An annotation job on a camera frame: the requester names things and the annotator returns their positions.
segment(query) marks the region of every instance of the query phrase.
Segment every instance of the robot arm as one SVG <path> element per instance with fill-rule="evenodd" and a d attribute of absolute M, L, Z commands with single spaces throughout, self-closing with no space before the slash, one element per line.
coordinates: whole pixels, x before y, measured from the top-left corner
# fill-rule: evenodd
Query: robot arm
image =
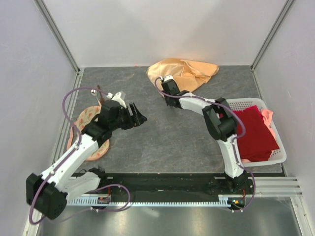
<path fill-rule="evenodd" d="M 241 163 L 240 154 L 237 147 L 237 120 L 232 114 L 219 106 L 210 105 L 206 101 L 194 98 L 188 91 L 179 91 L 173 76 L 162 78 L 163 92 L 174 96 L 184 96 L 183 98 L 172 98 L 165 96 L 168 106 L 191 110 L 202 115 L 205 119 L 210 135 L 217 140 L 224 160 L 224 171 L 232 186 L 240 184 L 245 179 L 244 170 L 239 166 Z M 211 102 L 220 103 L 227 107 L 228 103 L 224 98 L 218 100 L 205 99 Z"/>
<path fill-rule="evenodd" d="M 50 219 L 57 218 L 64 210 L 66 203 L 80 197 L 82 194 L 98 187 L 102 172 L 89 170 L 83 176 L 70 179 L 78 167 L 103 143 L 111 138 L 116 129 L 131 129 L 142 125 L 147 118 L 141 115 L 134 103 L 129 107 L 125 105 L 122 93 L 117 93 L 111 100 L 107 100 L 89 124 L 82 130 L 82 140 L 78 140 L 63 154 L 59 160 L 39 176 L 31 174 L 26 180 L 27 203 L 32 204 L 34 196 L 42 182 L 51 174 L 44 185 L 36 203 L 35 208 Z M 58 168 L 67 155 L 75 149 L 75 152 Z"/>

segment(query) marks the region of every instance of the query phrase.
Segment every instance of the red cloth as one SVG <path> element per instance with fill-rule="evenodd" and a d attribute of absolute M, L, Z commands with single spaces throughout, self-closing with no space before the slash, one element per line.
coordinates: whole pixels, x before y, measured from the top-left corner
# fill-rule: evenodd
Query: red cloth
<path fill-rule="evenodd" d="M 263 117 L 257 106 L 249 107 L 243 111 L 235 111 L 246 128 L 246 134 L 237 140 L 241 159 L 249 161 L 267 161 L 273 150 L 279 149 L 277 142 L 266 127 Z M 237 134 L 242 133 L 240 125 Z"/>

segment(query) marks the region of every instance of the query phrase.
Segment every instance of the peach cloth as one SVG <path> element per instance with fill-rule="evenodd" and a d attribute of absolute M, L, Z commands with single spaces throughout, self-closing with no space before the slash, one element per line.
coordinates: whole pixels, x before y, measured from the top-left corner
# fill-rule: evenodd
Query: peach cloth
<path fill-rule="evenodd" d="M 92 106 L 86 108 L 81 114 L 79 115 L 75 125 L 79 128 L 80 131 L 91 122 L 92 118 L 100 113 L 100 106 Z M 73 128 L 71 127 L 70 130 L 70 138 L 67 143 L 67 150 L 71 147 L 73 140 Z M 89 156 L 86 160 L 87 161 L 94 161 L 100 159 L 109 149 L 109 140 L 107 140 L 103 145 L 95 151 L 91 156 Z"/>
<path fill-rule="evenodd" d="M 274 136 L 274 138 L 276 139 L 276 134 L 275 134 L 274 130 L 270 127 L 271 121 L 272 121 L 273 111 L 270 111 L 268 109 L 262 109 L 261 110 L 261 114 L 262 114 L 262 117 L 263 117 L 265 125 L 269 129 L 269 131 L 272 134 L 272 136 Z"/>
<path fill-rule="evenodd" d="M 207 83 L 219 70 L 219 66 L 204 62 L 167 58 L 151 65 L 147 70 L 150 81 L 159 76 L 172 75 L 180 91 L 193 92 Z M 157 83 L 162 90 L 161 81 Z"/>

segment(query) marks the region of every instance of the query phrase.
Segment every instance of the white enclosure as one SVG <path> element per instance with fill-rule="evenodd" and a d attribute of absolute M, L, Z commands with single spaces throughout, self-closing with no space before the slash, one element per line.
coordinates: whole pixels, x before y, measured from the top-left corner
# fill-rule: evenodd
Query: white enclosure
<path fill-rule="evenodd" d="M 288 154 L 285 167 L 297 176 L 315 220 L 315 1 L 299 0 L 257 68 L 267 106 Z"/>
<path fill-rule="evenodd" d="M 33 1 L 3 1 L 0 32 L 0 229 L 19 236 L 26 178 L 52 161 L 75 72 Z"/>
<path fill-rule="evenodd" d="M 34 2 L 7 0 L 0 7 L 3 235 L 22 233 L 26 178 L 52 162 L 75 63 L 148 66 L 179 57 L 249 66 L 259 52 L 253 74 L 275 111 L 287 173 L 298 178 L 315 221 L 315 0 L 295 1 L 266 51 L 260 49 L 287 0 L 37 0 L 48 7 L 59 38 Z"/>
<path fill-rule="evenodd" d="M 81 67 L 250 65 L 285 0 L 44 0 Z"/>

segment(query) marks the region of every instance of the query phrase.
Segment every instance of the laundry basket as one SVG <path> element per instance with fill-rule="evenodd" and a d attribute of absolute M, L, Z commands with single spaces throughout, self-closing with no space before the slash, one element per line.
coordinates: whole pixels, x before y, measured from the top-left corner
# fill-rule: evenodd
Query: laundry basket
<path fill-rule="evenodd" d="M 248 107 L 255 106 L 255 105 L 258 107 L 259 110 L 267 109 L 264 101 L 259 99 L 259 98 L 238 98 L 238 99 L 227 99 L 226 101 L 228 102 L 231 109 L 234 111 L 242 111 Z M 274 150 L 272 152 L 272 155 L 270 156 L 268 161 L 257 161 L 257 162 L 243 163 L 243 165 L 245 167 L 273 165 L 273 164 L 277 164 L 277 163 L 282 163 L 286 160 L 286 152 L 284 150 L 284 146 L 281 142 L 279 133 L 278 133 L 273 121 L 271 122 L 270 126 L 276 134 L 276 142 L 279 146 L 279 149 Z"/>

